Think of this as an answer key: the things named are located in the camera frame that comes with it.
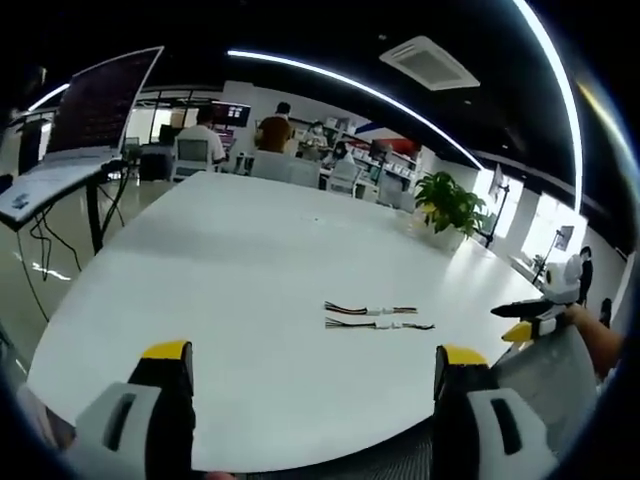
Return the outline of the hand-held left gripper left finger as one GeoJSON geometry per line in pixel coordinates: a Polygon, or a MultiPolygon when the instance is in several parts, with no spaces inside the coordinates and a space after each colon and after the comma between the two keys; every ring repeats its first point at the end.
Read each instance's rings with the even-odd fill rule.
{"type": "Polygon", "coordinates": [[[193,348],[148,348],[129,379],[109,385],[77,417],[80,479],[190,479],[196,414],[193,348]]]}

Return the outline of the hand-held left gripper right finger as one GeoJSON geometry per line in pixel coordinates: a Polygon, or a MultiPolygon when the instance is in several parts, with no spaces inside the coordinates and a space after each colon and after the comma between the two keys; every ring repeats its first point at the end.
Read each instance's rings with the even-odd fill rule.
{"type": "Polygon", "coordinates": [[[455,345],[436,349],[433,479],[544,479],[557,465],[547,429],[486,359],[455,345]]]}

